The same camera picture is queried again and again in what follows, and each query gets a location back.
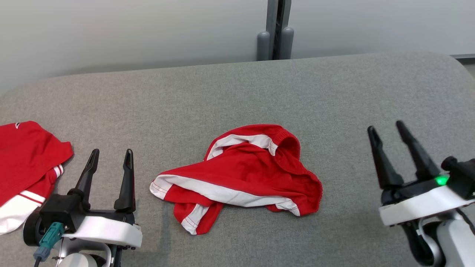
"red garment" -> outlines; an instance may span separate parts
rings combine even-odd
[[[203,162],[160,173],[150,191],[176,203],[175,218],[192,235],[207,233],[224,203],[307,215],[323,189],[299,158],[299,141],[281,126],[244,126],[216,138]]]
[[[0,235],[41,206],[72,155],[70,142],[60,142],[36,122],[0,126]]]

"green led light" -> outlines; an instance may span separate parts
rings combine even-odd
[[[439,175],[437,176],[436,178],[434,178],[436,180],[436,183],[440,186],[443,186],[443,185],[446,185],[447,184],[447,180],[448,180],[448,176],[445,176],[445,175]]]

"black cable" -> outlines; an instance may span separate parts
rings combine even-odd
[[[475,226],[474,224],[472,223],[472,221],[468,218],[468,216],[463,212],[461,211],[459,208],[456,208],[455,209],[458,214],[460,214],[460,216],[462,216],[462,218],[464,218],[464,221],[468,224],[468,226],[470,227],[470,230],[472,230],[472,233],[475,235]]]
[[[36,258],[36,261],[35,261],[35,267],[38,267],[39,266],[39,262],[41,261],[41,258],[38,257]]]

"white stripe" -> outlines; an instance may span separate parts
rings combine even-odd
[[[168,190],[173,184],[159,179],[158,176],[155,180],[150,184],[150,192],[154,194],[157,198],[164,200],[165,195],[167,194]]]
[[[300,211],[297,207],[297,204],[295,204],[290,198],[282,196],[256,196],[205,181],[172,174],[159,175],[157,178],[155,178],[154,182],[158,185],[161,183],[176,184],[182,188],[199,193],[210,200],[241,207],[257,207],[275,204],[278,209],[288,210],[294,215],[300,216]]]
[[[21,226],[41,204],[16,195],[0,207],[0,235]]]
[[[37,195],[35,193],[32,193],[30,191],[22,191],[20,194],[24,195],[25,197],[29,197],[33,200],[36,200],[36,201],[39,201],[39,202],[44,202],[45,201],[45,198],[40,196],[40,195]]]
[[[269,153],[275,156],[275,152],[277,149],[277,145],[272,142],[272,139],[265,135],[265,134],[257,134],[257,135],[237,135],[237,134],[230,134],[224,138],[217,140],[214,145],[212,146],[211,150],[209,151],[208,157],[206,160],[210,160],[218,155],[223,153],[223,147],[231,146],[243,142],[248,142],[253,145],[256,145],[260,148],[265,148],[269,150]]]
[[[181,225],[185,230],[187,230],[190,234],[196,235],[196,228],[198,227],[201,218],[205,216],[206,212],[208,211],[209,207],[205,207],[199,204],[195,205],[193,211],[188,214],[183,221],[181,221]]]
[[[55,172],[56,172],[56,177],[59,177],[61,175],[61,171],[59,170],[59,168],[57,166],[54,167],[53,170],[55,170]]]

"gray upholstery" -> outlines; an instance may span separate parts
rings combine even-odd
[[[405,121],[436,162],[475,157],[475,80],[449,56],[369,54],[85,74],[42,80],[0,97],[0,124],[34,120],[75,155],[57,191],[74,187],[99,148],[95,209],[112,208],[127,148],[135,156],[142,248],[138,266],[415,266],[399,227],[383,226],[366,129],[375,125],[396,169],[414,167],[394,123]],[[297,218],[227,206],[208,234],[191,236],[149,185],[201,161],[210,142],[247,124],[280,124],[322,181],[320,210]],[[465,209],[475,219],[475,210]],[[33,266],[21,230],[0,236],[2,266]],[[53,266],[49,260],[40,266]]]

